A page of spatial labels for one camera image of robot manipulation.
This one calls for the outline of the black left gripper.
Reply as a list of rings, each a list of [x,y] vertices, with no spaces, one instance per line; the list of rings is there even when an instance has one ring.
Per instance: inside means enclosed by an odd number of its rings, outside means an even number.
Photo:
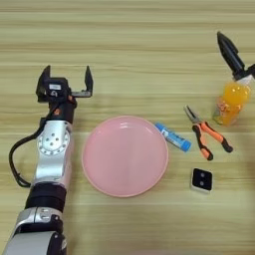
[[[76,98],[90,98],[92,96],[93,86],[94,86],[94,80],[91,73],[90,67],[86,68],[85,72],[85,85],[87,90],[86,91],[80,91],[80,92],[72,92],[70,94],[67,94],[66,96],[61,96],[56,91],[53,92],[53,94],[48,95],[46,94],[46,86],[45,81],[50,77],[51,72],[51,66],[48,65],[42,72],[42,74],[39,77],[36,94],[38,97],[39,103],[49,103],[49,104],[64,104],[64,103],[71,103],[76,104]]]

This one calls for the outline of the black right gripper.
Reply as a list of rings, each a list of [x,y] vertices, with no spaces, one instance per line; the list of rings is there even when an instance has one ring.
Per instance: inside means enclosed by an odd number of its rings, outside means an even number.
[[[245,69],[245,64],[239,58],[236,46],[228,37],[221,32],[217,32],[217,43],[220,53],[230,68],[235,81],[249,76],[255,79],[255,64]]]

